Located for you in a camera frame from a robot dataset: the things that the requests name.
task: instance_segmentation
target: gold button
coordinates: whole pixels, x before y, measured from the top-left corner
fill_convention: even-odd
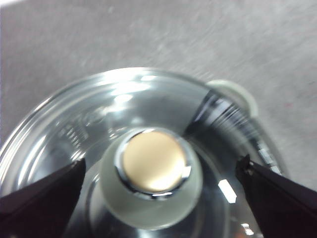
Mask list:
[[[146,192],[162,192],[181,181],[186,158],[174,137],[161,131],[150,131],[129,141],[122,165],[135,187]]]

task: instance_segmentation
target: clear glass dish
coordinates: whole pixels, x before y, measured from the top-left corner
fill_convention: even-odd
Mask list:
[[[117,137],[138,127],[162,127],[182,135],[203,167],[197,207],[168,229],[140,230],[110,213],[98,222],[89,215],[101,155]],[[0,196],[85,157],[87,174],[65,237],[261,237],[235,177],[236,161],[246,154],[285,174],[259,124],[226,95],[162,70],[111,70],[59,91],[21,122],[1,149]],[[226,194],[230,188],[236,197]]]

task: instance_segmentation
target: round gold disc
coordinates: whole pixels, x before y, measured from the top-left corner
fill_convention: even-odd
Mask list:
[[[122,165],[134,186],[146,192],[162,192],[181,181],[186,158],[173,136],[150,131],[140,133],[128,142]]]

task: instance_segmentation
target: chrome ring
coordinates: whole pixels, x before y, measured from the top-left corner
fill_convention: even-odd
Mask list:
[[[173,188],[160,191],[160,192],[148,192],[140,189],[139,187],[135,186],[130,179],[127,177],[124,169],[123,169],[123,154],[125,152],[125,149],[128,145],[128,143],[137,135],[141,133],[148,133],[151,131],[158,131],[166,133],[167,135],[171,136],[175,141],[180,145],[181,149],[183,150],[185,154],[185,167],[183,170],[183,174],[181,176],[180,182],[175,185]],[[192,148],[190,148],[187,141],[185,141],[181,136],[177,135],[176,133],[164,129],[164,128],[158,128],[158,127],[149,127],[149,128],[142,128],[137,129],[133,131],[129,136],[127,136],[121,144],[118,146],[118,149],[114,156],[114,166],[116,168],[117,174],[122,181],[122,183],[125,185],[125,187],[132,192],[134,195],[139,196],[143,199],[167,199],[168,197],[172,196],[182,185],[183,183],[188,179],[190,176],[191,170],[192,170]]]

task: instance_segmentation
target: gray concrete surface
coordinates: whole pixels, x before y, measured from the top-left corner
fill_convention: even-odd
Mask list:
[[[293,180],[317,190],[314,0],[23,0],[1,8],[1,143],[55,90],[151,66],[247,88]]]

